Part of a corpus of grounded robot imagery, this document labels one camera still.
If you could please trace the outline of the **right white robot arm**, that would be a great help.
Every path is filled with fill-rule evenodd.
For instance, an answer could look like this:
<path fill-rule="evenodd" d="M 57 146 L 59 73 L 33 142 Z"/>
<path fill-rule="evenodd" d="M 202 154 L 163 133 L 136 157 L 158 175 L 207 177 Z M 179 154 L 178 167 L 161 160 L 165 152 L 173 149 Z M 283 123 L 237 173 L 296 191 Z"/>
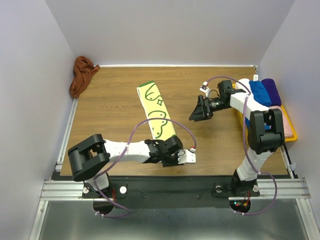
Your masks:
<path fill-rule="evenodd" d="M 203 95 L 197 98 L 197 105 L 189 117 L 194 122 L 209 120 L 214 112 L 233 108 L 242 113 L 243 148 L 245 157 L 235 170 L 230 191 L 235 195 L 256 190 L 256 179 L 262 173 L 261 167 L 272 153 L 285 143 L 283 115 L 279 109 L 270 109 L 255 101 L 250 80 L 241 79 L 233 84 L 225 77 L 217 85 L 217 97 L 211 98 L 208 82 L 199 88 Z"/>

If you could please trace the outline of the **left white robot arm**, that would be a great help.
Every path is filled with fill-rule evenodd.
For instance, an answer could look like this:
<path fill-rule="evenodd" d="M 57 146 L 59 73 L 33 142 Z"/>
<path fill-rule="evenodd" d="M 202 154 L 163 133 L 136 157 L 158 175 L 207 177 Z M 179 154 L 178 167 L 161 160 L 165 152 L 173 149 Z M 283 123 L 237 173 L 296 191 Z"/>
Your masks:
<path fill-rule="evenodd" d="M 103 139 L 101 134 L 94 134 L 67 151 L 73 181 L 88 183 L 100 197 L 111 193 L 110 178 L 102 171 L 105 165 L 137 162 L 171 167 L 180 165 L 180 156 L 184 154 L 183 143 L 177 136 L 127 143 Z"/>

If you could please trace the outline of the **green cream patterned towel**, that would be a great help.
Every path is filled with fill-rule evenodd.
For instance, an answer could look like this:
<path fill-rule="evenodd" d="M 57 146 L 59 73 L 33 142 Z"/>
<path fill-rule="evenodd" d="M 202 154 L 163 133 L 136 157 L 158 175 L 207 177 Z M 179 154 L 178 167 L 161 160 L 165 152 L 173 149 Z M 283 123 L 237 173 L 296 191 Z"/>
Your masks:
<path fill-rule="evenodd" d="M 154 140 L 167 140 L 174 136 L 176 134 L 175 128 L 171 121 L 167 121 L 167 119 L 170 119 L 170 115 L 156 83 L 148 81 L 139 85 L 136 89 L 146 118 L 161 118 L 148 122 L 152 138 Z"/>

